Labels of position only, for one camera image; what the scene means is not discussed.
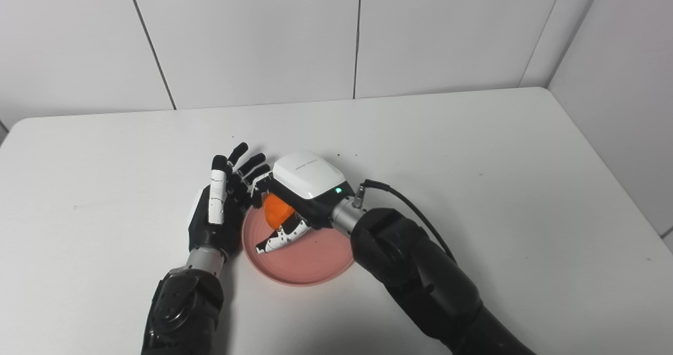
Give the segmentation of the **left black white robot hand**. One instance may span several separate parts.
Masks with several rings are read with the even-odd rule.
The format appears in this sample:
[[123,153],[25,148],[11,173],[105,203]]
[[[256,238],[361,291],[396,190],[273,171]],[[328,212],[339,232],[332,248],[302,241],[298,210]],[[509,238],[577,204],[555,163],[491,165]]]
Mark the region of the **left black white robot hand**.
[[254,180],[271,172],[271,166],[266,163],[266,156],[262,152],[238,165],[248,149],[248,144],[241,142],[234,147],[230,156],[216,155],[212,159],[214,168],[222,170],[225,177],[223,222],[209,222],[211,186],[206,185],[199,194],[188,226],[189,250],[209,247],[219,250],[225,258],[232,257],[238,250],[246,212],[250,207],[261,205],[260,195],[254,192]]

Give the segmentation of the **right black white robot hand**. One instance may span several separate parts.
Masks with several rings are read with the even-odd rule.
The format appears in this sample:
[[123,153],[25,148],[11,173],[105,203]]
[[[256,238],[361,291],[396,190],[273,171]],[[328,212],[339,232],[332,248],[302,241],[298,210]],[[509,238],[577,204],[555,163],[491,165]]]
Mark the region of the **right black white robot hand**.
[[256,245],[257,253],[282,249],[310,230],[334,228],[347,238],[355,223],[340,224],[338,215],[355,192],[344,174],[312,151],[296,151],[276,161],[271,172],[254,180],[260,207],[272,228]]

